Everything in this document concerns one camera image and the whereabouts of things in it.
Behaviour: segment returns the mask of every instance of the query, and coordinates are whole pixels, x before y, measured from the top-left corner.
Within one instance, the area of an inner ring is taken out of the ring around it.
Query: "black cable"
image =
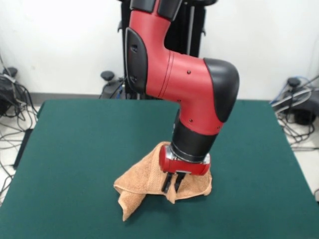
[[[8,176],[10,176],[9,172],[5,169],[4,165],[2,164],[1,159],[0,159],[0,166],[1,166],[1,168],[5,171],[5,173],[6,173]]]
[[[2,64],[2,66],[3,66],[3,68],[7,71],[7,73],[8,73],[10,76],[12,76],[12,75],[11,75],[11,72],[8,70],[8,68],[5,66],[5,64],[4,64],[4,62],[3,62],[3,59],[2,59],[2,57],[1,57],[1,53],[0,53],[0,62],[1,62],[1,64]]]
[[[111,96],[109,97],[109,99],[111,99],[115,93],[118,91],[118,89],[122,86],[123,82],[120,83],[120,85],[114,90],[114,92],[111,94]]]
[[[35,107],[34,107],[34,105],[33,105],[33,101],[32,101],[32,98],[31,98],[31,95],[30,95],[30,92],[28,91],[28,89],[27,89],[25,86],[19,84],[18,82],[16,82],[15,84],[17,84],[19,87],[22,87],[22,88],[25,90],[25,92],[26,92],[26,94],[27,94],[27,98],[28,98],[27,101],[29,101],[29,103],[30,103],[30,105],[31,105],[31,108],[32,108],[36,113],[38,113],[38,111],[35,109]]]
[[[303,87],[311,84],[312,82],[314,82],[315,80],[319,79],[319,75],[315,76],[314,78],[312,78],[311,80],[309,80],[308,82],[304,83],[303,85],[299,86],[298,89],[302,89]]]
[[[10,146],[10,147],[5,147],[5,148],[1,148],[1,147],[0,147],[0,149],[1,149],[1,150],[6,150],[6,149],[10,149],[10,148],[17,148],[17,147],[19,147],[19,146],[21,146],[21,144],[17,144],[17,145],[13,145],[13,146]]]
[[[1,197],[2,193],[3,193],[8,187],[10,187],[10,184],[11,184],[11,182],[12,182],[13,176],[14,176],[14,174],[13,174],[13,175],[8,175],[8,176],[5,178],[4,183],[3,183],[3,186],[2,186],[2,188],[1,188],[1,190],[0,190],[0,197]],[[11,181],[10,181],[10,183],[6,186],[6,181],[7,181],[9,178],[11,179]]]
[[[6,124],[1,123],[1,122],[0,122],[0,124],[3,125],[3,126],[5,126],[5,127],[12,128],[12,129],[14,129],[14,130],[16,130],[16,131],[21,131],[21,130],[18,129],[18,128],[12,127],[12,126],[10,126],[10,125],[6,125]]]
[[[15,135],[15,134],[18,134],[18,133],[23,133],[23,131],[19,131],[19,132],[14,132],[14,133],[7,133],[7,134],[4,134],[3,136],[0,137],[0,140],[9,136],[9,135]]]

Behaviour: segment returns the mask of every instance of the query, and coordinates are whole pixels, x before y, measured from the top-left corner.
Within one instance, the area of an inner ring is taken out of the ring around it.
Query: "black knob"
[[[296,88],[298,87],[300,84],[301,84],[301,81],[298,79],[298,78],[295,78],[295,77],[291,77],[287,80],[288,82],[288,85],[291,87],[291,88]]]
[[[114,78],[114,73],[112,71],[103,71],[101,77],[108,82]]]

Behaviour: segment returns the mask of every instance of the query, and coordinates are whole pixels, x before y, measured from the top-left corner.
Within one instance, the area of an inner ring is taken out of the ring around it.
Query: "cable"
[[[2,164],[1,159],[0,159],[0,166],[1,166],[1,168],[5,171],[5,173],[6,173],[8,176],[10,176],[9,172],[5,169],[4,165]]]
[[[293,103],[291,106],[282,107],[282,108],[280,108],[279,110],[276,110],[275,113],[278,114],[278,113],[280,113],[280,112],[282,112],[282,111],[284,111],[284,110],[290,109],[291,107],[298,106],[298,105],[300,105],[300,104],[306,102],[307,100],[309,100],[309,98],[311,97],[311,95],[312,95],[312,92],[310,91],[309,94],[307,95],[307,97],[305,97],[303,100],[298,101],[298,102],[296,102],[296,103]]]
[[[283,86],[283,88],[280,90],[279,94],[272,100],[270,101],[270,104],[273,104],[274,102],[276,102],[276,100],[281,96],[281,94],[284,92],[285,88],[287,87],[288,83],[285,83],[285,85]]]
[[[111,96],[109,97],[109,99],[111,99],[111,98],[115,95],[115,93],[118,91],[118,89],[119,89],[120,87],[122,87],[122,84],[123,84],[123,82],[121,82],[120,85],[114,90],[114,92],[111,94]]]
[[[19,144],[19,145],[14,145],[13,143],[11,143],[11,142],[10,142],[9,140],[7,140],[7,139],[6,139],[6,142],[9,143],[9,144],[11,144],[12,147],[0,148],[0,149],[10,149],[10,148],[13,148],[13,147],[14,147],[14,148],[16,149],[16,151],[18,152],[18,149],[17,149],[16,147],[20,146],[21,144]]]
[[[2,66],[3,66],[3,68],[8,72],[8,74],[9,74],[10,76],[12,76],[12,75],[11,75],[11,72],[8,70],[8,68],[5,66],[5,64],[4,64],[4,62],[3,62],[3,59],[2,59],[2,57],[1,57],[1,50],[0,50],[0,62],[1,62],[1,64],[2,64]]]
[[[307,83],[304,83],[303,85],[299,86],[298,89],[302,89],[303,87],[311,84],[312,82],[314,82],[315,80],[319,79],[319,75],[315,76],[314,78],[312,78],[310,81],[308,81]]]
[[[1,124],[1,125],[3,125],[4,127],[12,128],[12,129],[14,129],[14,130],[16,130],[16,131],[21,131],[21,130],[20,130],[20,129],[18,129],[18,128],[15,128],[15,127],[9,126],[9,125],[4,124],[4,123],[1,123],[1,122],[0,122],[0,124]]]
[[[280,105],[282,104],[283,102],[286,102],[288,100],[290,100],[292,97],[297,97],[297,96],[300,96],[300,95],[303,95],[303,94],[306,94],[306,93],[309,93],[311,91],[319,91],[319,88],[314,88],[314,89],[310,89],[310,88],[307,88],[305,90],[302,90],[302,91],[298,91],[296,93],[294,93],[292,96],[287,96],[285,98],[283,98],[282,100],[276,102],[276,103],[273,103],[271,104],[272,107],[275,107],[277,105]]]

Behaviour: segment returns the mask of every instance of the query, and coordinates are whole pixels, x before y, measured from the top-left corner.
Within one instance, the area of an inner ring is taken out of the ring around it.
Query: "tile floor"
[[[31,123],[27,114],[25,114],[25,116],[26,116],[26,121],[20,122],[20,126],[22,128],[28,128]],[[7,124],[11,127],[19,128],[17,125],[16,119],[1,118],[0,123]],[[295,130],[298,130],[299,132],[308,131],[307,127],[303,127],[299,125],[292,125],[291,127],[294,128]],[[316,130],[307,141],[301,143],[299,146],[307,146],[307,147],[319,146],[319,119],[315,121],[315,127],[318,130]],[[14,133],[14,132],[17,132],[17,131],[14,129],[5,127],[3,125],[0,125],[0,133],[2,135],[8,134],[8,133]],[[15,161],[17,152],[19,150],[19,144],[21,144],[20,140],[23,139],[23,135],[24,135],[23,133],[18,133],[18,134],[14,134],[14,135],[10,135],[6,137],[6,139],[16,140],[16,141],[12,141],[12,144],[17,145],[17,147],[13,147],[10,149],[5,149],[7,147],[12,146],[10,143],[3,141],[3,139],[0,140],[0,160],[10,175],[15,174],[15,171],[10,165],[12,165]],[[312,191],[312,193],[314,193],[315,190],[319,189],[319,150],[309,151],[309,152],[295,152],[295,156],[304,173],[304,176],[306,178],[306,181],[309,185],[310,190]],[[0,190],[7,177],[8,177],[7,174],[1,168],[0,169]],[[10,180],[11,180],[10,178],[7,179],[6,185],[10,182]],[[6,194],[6,191],[0,197],[0,204],[1,202],[4,201],[5,194]],[[319,201],[319,192],[316,193],[316,197],[317,197],[317,201]]]

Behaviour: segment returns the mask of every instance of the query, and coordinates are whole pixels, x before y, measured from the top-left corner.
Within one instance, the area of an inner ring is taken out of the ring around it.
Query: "floor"
[[[20,127],[23,129],[27,129],[31,126],[31,123],[34,126],[35,118],[33,116],[31,116],[30,118],[26,113],[24,114],[25,114],[26,120],[25,121],[20,120],[19,121],[20,126],[17,125],[16,118],[14,119],[0,118],[0,160],[3,166],[5,167],[6,171],[10,175],[12,175],[12,178],[14,178],[15,170],[12,168],[11,165],[14,164],[15,158],[17,156],[17,153],[20,147],[19,145],[21,144],[24,134],[21,132],[17,133],[18,131],[16,129],[9,128],[1,124],[6,124],[8,126],[11,126],[17,129],[19,129]],[[296,125],[296,124],[291,125],[291,127],[300,133],[308,131],[307,127]],[[315,128],[317,130],[310,136],[310,138],[307,141],[300,143],[299,145],[296,145],[296,146],[302,146],[302,147],[318,146],[319,147],[319,119],[315,121]],[[17,133],[17,134],[8,135],[5,138],[1,136],[1,134],[7,135],[11,133]],[[319,150],[295,152],[295,156],[304,173],[304,176],[306,178],[306,181],[309,185],[311,192],[314,193],[317,189],[319,189]],[[11,178],[7,175],[7,173],[3,169],[0,169],[0,191],[1,191],[3,183],[5,182],[4,187],[6,187],[10,183],[10,181],[11,181]],[[0,205],[4,201],[6,192],[7,190],[0,196]],[[316,200],[319,201],[319,192],[316,193]]]

